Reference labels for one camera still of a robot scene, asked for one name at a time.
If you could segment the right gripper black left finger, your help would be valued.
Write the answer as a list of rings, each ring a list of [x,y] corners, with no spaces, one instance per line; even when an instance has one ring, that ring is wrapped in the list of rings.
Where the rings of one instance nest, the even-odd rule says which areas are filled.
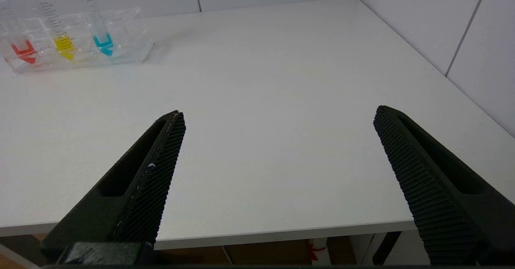
[[[186,132],[177,110],[158,118],[40,244],[55,265],[147,265]]]

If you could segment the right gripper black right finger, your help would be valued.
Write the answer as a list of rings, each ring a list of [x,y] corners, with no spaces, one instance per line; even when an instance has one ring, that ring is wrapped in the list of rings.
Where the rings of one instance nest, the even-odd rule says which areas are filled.
[[[513,265],[514,204],[405,113],[373,121],[434,265]]]

